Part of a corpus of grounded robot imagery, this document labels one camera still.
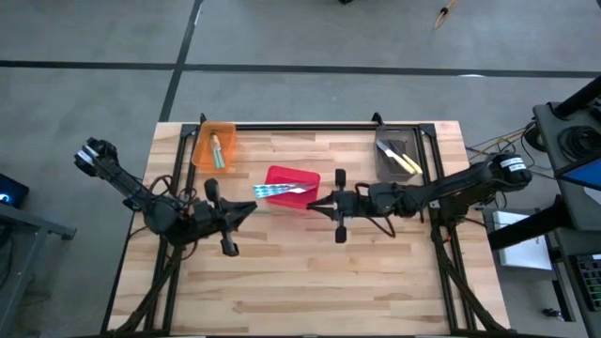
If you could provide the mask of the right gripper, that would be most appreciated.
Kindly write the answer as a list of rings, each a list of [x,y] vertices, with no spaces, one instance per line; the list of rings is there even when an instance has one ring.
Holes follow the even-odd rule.
[[[307,206],[309,210],[319,212],[330,219],[334,219],[334,209],[331,207],[322,206],[332,206],[335,203],[338,222],[335,229],[335,242],[345,243],[347,241],[347,228],[345,227],[344,219],[350,212],[349,208],[352,206],[352,203],[350,202],[350,195],[345,191],[345,186],[347,184],[346,171],[340,168],[336,169],[334,181],[337,188],[334,196],[334,202],[331,197],[324,197],[308,203]]]

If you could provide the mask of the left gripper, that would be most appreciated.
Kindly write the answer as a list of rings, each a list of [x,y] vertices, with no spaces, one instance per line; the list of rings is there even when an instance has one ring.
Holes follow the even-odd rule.
[[[215,210],[216,223],[222,235],[221,246],[224,255],[238,256],[239,248],[231,236],[232,230],[229,226],[229,221],[226,219],[227,209],[223,205],[222,197],[219,191],[218,181],[214,178],[208,179],[204,183],[205,194],[207,199],[213,204]],[[257,208],[256,202],[232,202],[231,208],[235,209],[231,216],[232,223],[242,223],[250,216]]]

